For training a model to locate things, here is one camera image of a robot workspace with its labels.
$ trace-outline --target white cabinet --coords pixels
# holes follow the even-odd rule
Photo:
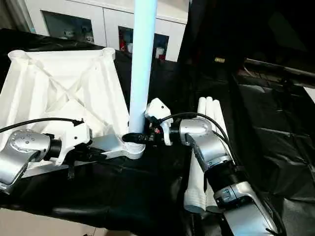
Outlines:
[[[133,29],[133,17],[134,14],[112,10],[104,9],[104,19],[105,19],[105,31],[107,38],[107,46],[119,50],[122,45],[122,40],[124,40],[124,34],[127,37],[128,31],[132,32]],[[156,35],[154,42],[154,53],[156,53],[156,48],[160,48],[164,51],[166,60],[177,61],[178,54],[181,48],[184,31],[184,24],[174,23],[170,21],[165,21],[161,19],[156,19]]]
[[[67,0],[25,0],[37,34],[106,46],[103,8]]]
[[[134,0],[25,0],[36,33],[131,51]],[[177,61],[189,0],[158,0],[154,56]]]

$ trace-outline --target light blue pole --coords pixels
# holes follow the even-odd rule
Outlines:
[[[141,133],[148,102],[158,0],[135,0],[129,132]]]

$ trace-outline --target white tube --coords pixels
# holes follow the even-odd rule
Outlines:
[[[198,112],[206,113],[206,99],[199,98]],[[191,154],[189,179],[187,190],[184,194],[184,208],[193,213],[203,213],[206,210],[206,194],[203,189],[204,173],[195,157]]]
[[[212,187],[210,186],[210,184],[207,181],[207,190],[206,190],[206,210],[209,212],[215,212],[215,213],[219,213],[220,210],[218,208],[218,205],[216,203],[215,198],[213,197],[214,192]]]
[[[141,133],[148,102],[158,0],[135,0],[129,132]]]
[[[213,110],[214,110],[214,115],[215,115],[215,117],[214,117],[215,121],[221,126],[221,128],[223,129],[223,131],[227,135],[226,126],[225,126],[225,122],[224,122],[224,118],[223,118],[223,114],[222,114],[222,109],[220,106],[220,102],[218,100],[213,101]]]
[[[214,107],[213,107],[213,100],[212,97],[207,97],[207,102],[206,102],[206,115],[214,120],[215,119],[215,114],[214,114]],[[217,128],[214,124],[212,124],[212,131],[216,131]]]
[[[212,97],[207,97],[206,115],[216,121],[215,109],[214,109]],[[213,123],[211,123],[211,125],[212,125],[212,130],[216,131],[217,128],[215,127],[215,125]],[[217,206],[216,200],[213,197],[213,194],[214,194],[213,189],[208,183],[208,181],[207,181],[207,190],[205,194],[206,194],[206,210],[211,211],[211,212],[218,212],[218,206]]]

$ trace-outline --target robotic arm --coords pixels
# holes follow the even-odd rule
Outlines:
[[[157,122],[167,115],[170,115],[168,108],[155,99],[146,110],[146,117],[151,122]],[[278,229],[267,206],[253,191],[244,173],[237,170],[223,141],[213,133],[209,120],[196,117],[173,122],[173,119],[168,119],[160,126],[163,134],[151,129],[152,132],[147,135],[126,134],[123,140],[141,144],[178,143],[191,146],[232,233],[235,236],[277,235]]]
[[[238,171],[223,141],[212,131],[212,123],[207,116],[192,119],[169,117],[169,109],[158,99],[147,107],[146,118],[158,127],[151,127],[149,134],[129,133],[123,141],[139,144],[191,146],[205,177],[214,191],[214,199],[223,210],[226,222],[235,236],[277,235],[278,229],[273,218],[257,194],[253,191],[245,175]],[[31,130],[14,131],[4,149],[0,152],[0,190],[10,193],[13,185],[22,177],[30,162],[56,158],[55,165],[64,163],[66,155],[72,160],[97,161],[86,156],[104,154],[95,152],[89,145],[93,142],[91,131],[85,123],[75,125],[60,139],[50,134],[39,134]],[[85,158],[80,159],[72,151],[83,150]]]
[[[0,152],[0,190],[9,194],[30,162],[56,158],[54,164],[60,166],[76,146],[91,142],[91,131],[85,123],[74,126],[60,139],[29,129],[14,131]]]

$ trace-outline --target black plastic sheet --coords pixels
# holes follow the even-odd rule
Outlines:
[[[7,53],[90,50],[75,41],[0,30],[0,84]],[[130,56],[116,52],[115,66],[127,105]],[[233,77],[225,68],[207,75],[174,62],[154,61],[149,101],[159,97],[172,111],[196,111],[201,96],[221,103],[229,138],[251,182],[268,196],[290,236],[315,235],[315,104],[303,88],[263,78]],[[0,206],[141,235],[222,235],[216,215],[183,210],[190,149],[147,147],[142,158],[119,157],[21,180],[0,194]]]

